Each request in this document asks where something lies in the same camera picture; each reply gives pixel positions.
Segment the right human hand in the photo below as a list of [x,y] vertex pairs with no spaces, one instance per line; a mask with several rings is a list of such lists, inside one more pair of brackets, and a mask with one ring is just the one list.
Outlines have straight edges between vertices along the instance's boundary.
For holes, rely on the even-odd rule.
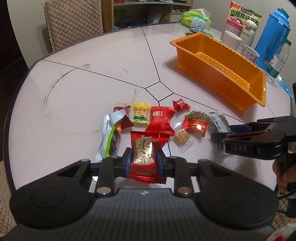
[[273,163],[273,172],[276,175],[276,182],[281,193],[287,191],[288,182],[283,178],[283,171],[281,170],[280,164],[278,161]]

